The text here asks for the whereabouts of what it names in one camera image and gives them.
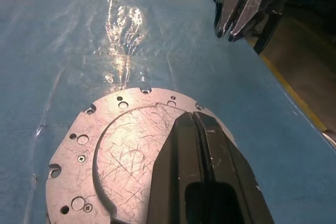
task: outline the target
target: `black plastic part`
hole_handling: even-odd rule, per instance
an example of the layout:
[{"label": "black plastic part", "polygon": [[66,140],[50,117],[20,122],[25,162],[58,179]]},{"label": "black plastic part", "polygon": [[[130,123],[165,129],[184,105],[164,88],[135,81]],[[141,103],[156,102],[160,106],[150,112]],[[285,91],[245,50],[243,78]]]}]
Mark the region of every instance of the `black plastic part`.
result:
[{"label": "black plastic part", "polygon": [[148,224],[274,223],[254,174],[211,116],[176,119],[153,167]]}]

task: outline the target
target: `plastic wrap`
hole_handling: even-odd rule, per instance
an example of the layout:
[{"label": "plastic wrap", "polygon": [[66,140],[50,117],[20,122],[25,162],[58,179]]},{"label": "plastic wrap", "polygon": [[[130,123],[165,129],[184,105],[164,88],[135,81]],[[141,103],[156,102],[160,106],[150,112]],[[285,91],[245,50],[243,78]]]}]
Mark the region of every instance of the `plastic wrap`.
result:
[{"label": "plastic wrap", "polygon": [[81,110],[130,87],[213,111],[276,223],[332,223],[336,155],[212,0],[0,0],[0,223],[44,223],[48,162]]}]

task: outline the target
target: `circular metal plate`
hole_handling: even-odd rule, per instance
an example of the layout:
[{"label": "circular metal plate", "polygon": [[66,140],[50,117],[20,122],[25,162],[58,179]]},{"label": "circular metal plate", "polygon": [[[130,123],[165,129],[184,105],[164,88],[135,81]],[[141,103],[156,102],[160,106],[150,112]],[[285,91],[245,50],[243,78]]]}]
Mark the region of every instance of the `circular metal plate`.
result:
[{"label": "circular metal plate", "polygon": [[164,89],[119,91],[81,112],[49,164],[50,222],[146,223],[154,161],[186,111],[216,118],[195,100]]}]

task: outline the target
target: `blue plastic sheet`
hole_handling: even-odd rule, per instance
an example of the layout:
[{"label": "blue plastic sheet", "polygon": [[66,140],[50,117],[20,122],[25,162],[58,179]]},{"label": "blue plastic sheet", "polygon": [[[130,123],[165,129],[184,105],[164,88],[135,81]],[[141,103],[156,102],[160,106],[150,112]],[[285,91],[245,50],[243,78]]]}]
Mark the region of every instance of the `blue plastic sheet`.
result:
[{"label": "blue plastic sheet", "polygon": [[336,155],[212,0],[0,0],[0,223],[44,223],[48,162],[77,114],[130,87],[212,110],[279,223],[334,223]]}]

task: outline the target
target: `metal plate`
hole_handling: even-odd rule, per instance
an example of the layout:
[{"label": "metal plate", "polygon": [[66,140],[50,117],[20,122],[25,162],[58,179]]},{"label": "metal plate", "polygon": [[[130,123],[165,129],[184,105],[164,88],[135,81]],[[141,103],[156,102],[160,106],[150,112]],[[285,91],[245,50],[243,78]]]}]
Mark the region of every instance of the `metal plate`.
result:
[{"label": "metal plate", "polygon": [[154,161],[185,111],[215,117],[180,93],[138,88],[110,94],[81,112],[49,164],[51,223],[108,224],[110,216],[145,223]]}]

